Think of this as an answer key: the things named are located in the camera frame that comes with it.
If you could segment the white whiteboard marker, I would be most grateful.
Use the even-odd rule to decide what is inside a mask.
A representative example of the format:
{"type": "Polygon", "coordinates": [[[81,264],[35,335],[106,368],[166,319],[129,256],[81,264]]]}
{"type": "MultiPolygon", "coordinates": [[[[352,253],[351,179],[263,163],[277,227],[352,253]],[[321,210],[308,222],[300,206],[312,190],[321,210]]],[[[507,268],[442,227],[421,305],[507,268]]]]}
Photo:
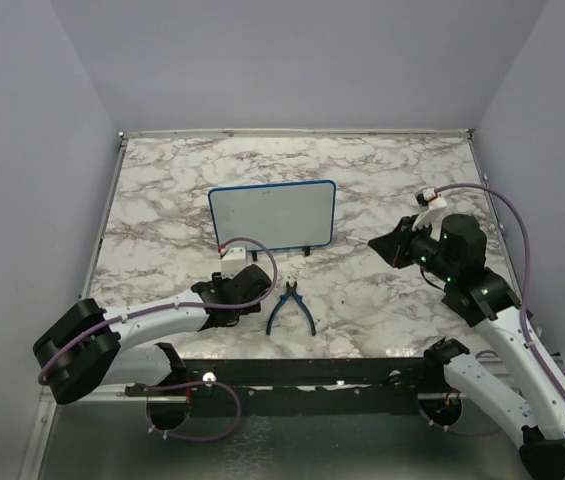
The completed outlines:
{"type": "Polygon", "coordinates": [[[364,245],[368,245],[368,242],[369,242],[369,240],[367,240],[367,239],[355,237],[355,236],[348,236],[347,240],[349,240],[351,242],[355,242],[357,244],[364,244],[364,245]]]}

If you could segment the blue framed whiteboard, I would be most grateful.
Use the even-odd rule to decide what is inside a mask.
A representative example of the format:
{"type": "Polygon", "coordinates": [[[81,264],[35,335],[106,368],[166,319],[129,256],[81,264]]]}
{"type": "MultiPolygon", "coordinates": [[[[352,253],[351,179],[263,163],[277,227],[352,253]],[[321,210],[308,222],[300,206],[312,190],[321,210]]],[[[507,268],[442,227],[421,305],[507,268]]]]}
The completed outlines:
{"type": "Polygon", "coordinates": [[[333,241],[336,193],[330,179],[213,188],[208,202],[216,242],[247,237],[271,251],[309,254],[333,241]]]}

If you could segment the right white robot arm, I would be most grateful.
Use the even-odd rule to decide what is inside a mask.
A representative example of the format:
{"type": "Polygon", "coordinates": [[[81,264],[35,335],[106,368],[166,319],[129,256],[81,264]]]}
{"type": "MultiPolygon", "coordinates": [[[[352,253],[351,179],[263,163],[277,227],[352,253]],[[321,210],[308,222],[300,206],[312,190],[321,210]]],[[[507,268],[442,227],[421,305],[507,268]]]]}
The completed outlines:
{"type": "Polygon", "coordinates": [[[413,216],[369,241],[390,267],[416,265],[442,280],[442,299],[491,347],[516,386],[486,370],[457,340],[429,347],[421,367],[431,390],[469,397],[509,437],[534,479],[565,479],[565,375],[528,323],[509,283],[486,265],[487,236],[469,215],[443,219],[440,236],[413,216]]]}

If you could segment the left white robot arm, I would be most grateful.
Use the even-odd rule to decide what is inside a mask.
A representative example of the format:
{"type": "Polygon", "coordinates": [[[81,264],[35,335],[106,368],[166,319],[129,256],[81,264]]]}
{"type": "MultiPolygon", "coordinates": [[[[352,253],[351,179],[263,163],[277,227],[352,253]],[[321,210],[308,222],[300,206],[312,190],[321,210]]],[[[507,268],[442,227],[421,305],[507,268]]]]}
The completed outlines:
{"type": "Polygon", "coordinates": [[[175,350],[160,340],[180,333],[230,328],[257,313],[275,280],[257,265],[235,277],[212,279],[167,299],[104,308],[86,298],[75,303],[33,346],[39,382],[60,405],[101,385],[141,383],[168,395],[182,385],[175,350]]]}

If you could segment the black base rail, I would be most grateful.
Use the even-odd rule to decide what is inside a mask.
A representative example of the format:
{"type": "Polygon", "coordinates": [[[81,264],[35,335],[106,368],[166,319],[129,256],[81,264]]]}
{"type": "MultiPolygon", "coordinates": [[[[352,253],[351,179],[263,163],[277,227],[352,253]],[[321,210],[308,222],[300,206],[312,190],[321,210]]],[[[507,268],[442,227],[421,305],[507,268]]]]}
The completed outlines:
{"type": "Polygon", "coordinates": [[[176,380],[207,373],[237,394],[245,416],[417,415],[452,388],[422,357],[186,360],[176,380]]]}

